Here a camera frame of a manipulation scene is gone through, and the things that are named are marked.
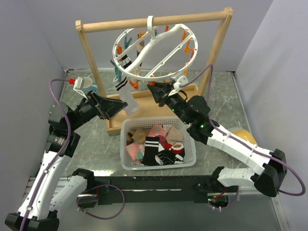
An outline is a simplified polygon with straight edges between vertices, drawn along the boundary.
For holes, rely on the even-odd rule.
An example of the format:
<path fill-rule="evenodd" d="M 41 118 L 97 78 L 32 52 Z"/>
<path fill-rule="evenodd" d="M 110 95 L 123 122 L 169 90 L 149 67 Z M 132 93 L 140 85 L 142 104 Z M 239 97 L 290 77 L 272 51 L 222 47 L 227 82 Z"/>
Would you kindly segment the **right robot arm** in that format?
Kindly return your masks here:
<path fill-rule="evenodd" d="M 214 191 L 221 192 L 231 186 L 247 186 L 269 197 L 278 194 L 287 173 L 283 151 L 261 148 L 211 120 L 208 115 L 210 108 L 203 96 L 188 98 L 182 90 L 175 92 L 170 83 L 156 83 L 147 87 L 158 106 L 167 106 L 188 125 L 187 132 L 195 141 L 224 151 L 247 166 L 218 167 L 210 181 Z"/>

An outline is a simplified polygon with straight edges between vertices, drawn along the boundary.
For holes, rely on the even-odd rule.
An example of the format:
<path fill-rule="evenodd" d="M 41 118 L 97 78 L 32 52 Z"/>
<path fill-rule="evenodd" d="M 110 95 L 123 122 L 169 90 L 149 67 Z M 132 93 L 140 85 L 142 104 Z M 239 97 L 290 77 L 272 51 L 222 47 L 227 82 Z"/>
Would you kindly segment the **cream brown ribbed sock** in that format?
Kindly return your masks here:
<path fill-rule="evenodd" d="M 141 40 L 140 43 L 137 45 L 137 57 L 139 56 L 140 52 L 143 50 L 144 46 L 145 46 L 144 40 Z M 137 73 L 141 71 L 141 66 L 142 66 L 142 63 L 139 64 Z"/>

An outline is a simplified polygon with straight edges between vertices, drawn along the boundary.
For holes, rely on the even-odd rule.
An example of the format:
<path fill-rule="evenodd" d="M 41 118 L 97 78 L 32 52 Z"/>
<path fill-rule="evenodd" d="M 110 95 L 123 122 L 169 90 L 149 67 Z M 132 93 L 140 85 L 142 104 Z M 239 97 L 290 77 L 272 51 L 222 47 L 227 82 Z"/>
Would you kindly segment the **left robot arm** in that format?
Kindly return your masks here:
<path fill-rule="evenodd" d="M 80 136 L 75 130 L 94 117 L 110 119 L 127 107 L 119 99 L 101 97 L 90 91 L 75 110 L 65 103 L 50 107 L 49 136 L 32 188 L 16 213 L 7 215 L 5 225 L 13 231 L 56 231 L 60 218 L 80 193 L 95 189 L 92 171 L 77 169 L 68 183 L 55 193 L 71 161 Z"/>

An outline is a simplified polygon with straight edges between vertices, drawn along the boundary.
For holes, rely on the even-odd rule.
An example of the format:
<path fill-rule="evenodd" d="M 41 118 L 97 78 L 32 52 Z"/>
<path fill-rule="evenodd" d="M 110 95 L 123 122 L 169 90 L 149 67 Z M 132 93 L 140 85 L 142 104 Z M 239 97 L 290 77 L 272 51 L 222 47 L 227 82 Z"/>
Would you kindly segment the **black white striped sock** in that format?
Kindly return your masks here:
<path fill-rule="evenodd" d="M 127 56 L 127 55 L 124 55 L 122 57 L 122 59 L 120 60 L 120 65 L 126 69 L 127 67 L 129 67 L 130 65 L 132 64 L 132 61 L 131 59 Z"/>

